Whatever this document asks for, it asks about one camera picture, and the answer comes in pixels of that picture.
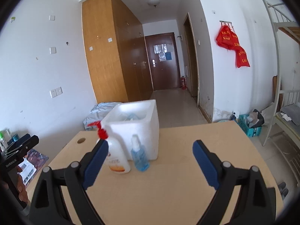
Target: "person's hand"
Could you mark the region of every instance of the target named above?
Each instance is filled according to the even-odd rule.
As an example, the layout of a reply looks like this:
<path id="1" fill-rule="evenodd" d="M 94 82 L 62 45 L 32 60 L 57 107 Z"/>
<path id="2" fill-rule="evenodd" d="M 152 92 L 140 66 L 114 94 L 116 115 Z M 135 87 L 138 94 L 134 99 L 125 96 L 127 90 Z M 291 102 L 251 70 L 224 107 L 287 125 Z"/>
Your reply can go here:
<path id="1" fill-rule="evenodd" d="M 17 168 L 17 172 L 20 173 L 22 172 L 22 168 L 20 168 L 19 166 L 16 167 Z M 2 186 L 8 190 L 8 185 L 7 183 L 1 181 L 1 184 Z M 19 192 L 19 199 L 21 201 L 24 201 L 24 202 L 28 202 L 28 196 L 27 196 L 27 192 L 26 192 L 26 188 L 25 188 L 25 185 L 23 183 L 23 179 L 22 179 L 22 176 L 20 174 L 18 174 L 18 181 L 17 181 L 17 190 Z"/>

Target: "white towel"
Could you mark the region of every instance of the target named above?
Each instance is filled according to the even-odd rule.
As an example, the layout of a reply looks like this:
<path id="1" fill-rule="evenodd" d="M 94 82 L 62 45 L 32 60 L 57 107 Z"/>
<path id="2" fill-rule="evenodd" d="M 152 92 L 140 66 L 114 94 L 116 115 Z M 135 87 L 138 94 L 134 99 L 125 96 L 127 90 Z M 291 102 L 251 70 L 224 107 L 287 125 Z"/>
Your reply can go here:
<path id="1" fill-rule="evenodd" d="M 288 115 L 286 115 L 283 112 L 281 113 L 281 115 L 282 115 L 282 118 L 285 119 L 287 122 L 292 120 Z"/>

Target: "door frame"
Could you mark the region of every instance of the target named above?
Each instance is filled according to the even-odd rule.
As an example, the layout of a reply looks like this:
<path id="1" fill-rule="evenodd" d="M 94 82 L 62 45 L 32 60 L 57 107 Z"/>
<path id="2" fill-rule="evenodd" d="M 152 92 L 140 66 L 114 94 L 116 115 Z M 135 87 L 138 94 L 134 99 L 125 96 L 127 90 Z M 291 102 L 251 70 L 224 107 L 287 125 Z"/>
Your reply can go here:
<path id="1" fill-rule="evenodd" d="M 179 67 L 179 60 L 178 60 L 178 52 L 177 52 L 177 45 L 176 45 L 176 40 L 175 40 L 175 34 L 174 32 L 170 32 L 170 33 L 161 33 L 161 34 L 155 34 L 155 35 L 148 35 L 145 36 L 145 43 L 146 43 L 146 49 L 147 49 L 147 56 L 148 56 L 148 62 L 149 62 L 149 67 L 150 67 L 150 58 L 149 58 L 149 50 L 150 48 L 148 47 L 148 43 L 147 43 L 147 38 L 152 38 L 152 37 L 159 37 L 160 35 L 164 35 L 164 36 L 171 36 L 172 37 L 172 41 L 174 44 L 174 52 L 175 52 L 175 59 L 176 59 L 176 66 L 177 66 L 177 78 L 179 81 L 179 85 L 181 85 L 181 80 L 180 80 L 180 67 Z M 151 80 L 152 80 L 152 86 L 153 86 L 153 91 L 154 91 L 154 85 L 153 85 L 153 78 L 152 78 L 152 73 L 151 73 Z"/>
<path id="2" fill-rule="evenodd" d="M 195 41 L 195 36 L 194 36 L 194 30 L 193 30 L 193 26 L 192 26 L 192 22 L 191 22 L 191 17 L 190 17 L 190 13 L 188 12 L 187 13 L 187 15 L 186 15 L 186 17 L 185 17 L 185 19 L 184 19 L 184 21 L 183 21 L 183 24 L 182 24 L 182 26 L 183 26 L 183 31 L 184 31 L 184 40 L 185 40 L 185 44 L 186 44 L 186 47 L 187 47 L 187 57 L 188 57 L 188 63 L 189 63 L 189 67 L 190 67 L 190 69 L 189 69 L 189 71 L 190 71 L 190 76 L 192 75 L 191 74 L 191 59 L 190 59 L 190 54 L 189 54 L 189 50 L 188 50 L 188 42 L 187 42 L 187 40 L 186 40 L 186 32 L 185 32 L 185 23 L 186 23 L 186 21 L 189 21 L 189 23 L 190 23 L 190 28 L 191 28 L 191 30 L 192 30 L 192 35 L 193 35 L 193 44 L 194 44 L 194 49 L 195 49 L 195 54 L 196 54 L 196 64 L 197 64 L 197 82 L 198 82 L 198 93 L 197 93 L 197 106 L 198 107 L 200 107 L 200 81 L 199 81 L 199 64 L 198 64 L 198 55 L 197 55 L 197 48 L 196 48 L 196 41 Z"/>

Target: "small bottle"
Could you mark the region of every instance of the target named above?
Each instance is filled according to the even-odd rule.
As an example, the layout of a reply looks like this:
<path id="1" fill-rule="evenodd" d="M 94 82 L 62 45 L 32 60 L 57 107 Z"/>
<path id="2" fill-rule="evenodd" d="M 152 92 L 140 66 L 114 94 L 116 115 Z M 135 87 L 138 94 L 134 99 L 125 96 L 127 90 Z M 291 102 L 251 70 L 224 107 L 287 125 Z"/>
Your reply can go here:
<path id="1" fill-rule="evenodd" d="M 236 121 L 236 113 L 235 113 L 235 112 L 232 114 L 230 120 L 231 120 L 231 121 Z"/>
<path id="2" fill-rule="evenodd" d="M 144 172 L 149 168 L 150 165 L 145 153 L 145 148 L 141 145 L 139 137 L 136 134 L 132 136 L 131 143 L 131 155 L 134 165 L 139 171 Z"/>
<path id="3" fill-rule="evenodd" d="M 116 138 L 108 136 L 106 130 L 101 127 L 100 121 L 90 124 L 90 126 L 92 125 L 96 125 L 98 127 L 99 140 L 106 140 L 108 143 L 106 163 L 110 170 L 118 174 L 128 173 L 130 171 L 130 165 L 120 142 Z"/>
<path id="4" fill-rule="evenodd" d="M 5 141 L 3 133 L 0 131 L 0 148 L 1 151 L 5 151 L 5 149 L 8 147 L 7 142 Z"/>

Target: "gray cloth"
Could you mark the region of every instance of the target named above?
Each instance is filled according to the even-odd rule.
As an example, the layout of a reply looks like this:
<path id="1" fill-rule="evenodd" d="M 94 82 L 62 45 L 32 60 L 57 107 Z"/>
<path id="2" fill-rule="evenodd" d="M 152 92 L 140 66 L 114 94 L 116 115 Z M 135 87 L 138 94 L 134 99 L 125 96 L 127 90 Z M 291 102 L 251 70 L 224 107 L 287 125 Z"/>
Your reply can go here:
<path id="1" fill-rule="evenodd" d="M 290 128 L 293 132 L 296 132 L 298 136 L 300 136 L 300 126 L 296 126 L 293 121 L 286 121 L 282 115 L 280 114 L 280 112 L 276 113 L 277 118 L 280 119 L 281 122 L 283 122 L 285 125 L 288 126 L 288 128 Z"/>
<path id="2" fill-rule="evenodd" d="M 288 115 L 296 126 L 300 125 L 300 107 L 296 104 L 284 106 L 280 111 Z"/>
<path id="3" fill-rule="evenodd" d="M 91 110 L 91 113 L 83 121 L 85 130 L 92 130 L 94 127 L 88 127 L 88 124 L 101 121 L 116 105 L 119 104 L 122 104 L 122 102 L 106 102 L 95 105 Z"/>

